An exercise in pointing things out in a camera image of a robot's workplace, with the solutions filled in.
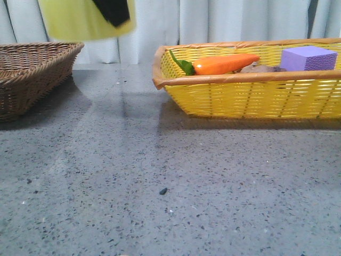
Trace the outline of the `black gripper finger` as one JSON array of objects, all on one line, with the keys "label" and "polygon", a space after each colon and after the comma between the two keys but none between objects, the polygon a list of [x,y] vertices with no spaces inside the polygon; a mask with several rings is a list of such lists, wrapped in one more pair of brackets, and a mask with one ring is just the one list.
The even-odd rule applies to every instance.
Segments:
[{"label": "black gripper finger", "polygon": [[131,19],[127,0],[93,0],[93,3],[104,19],[114,27],[119,27]]}]

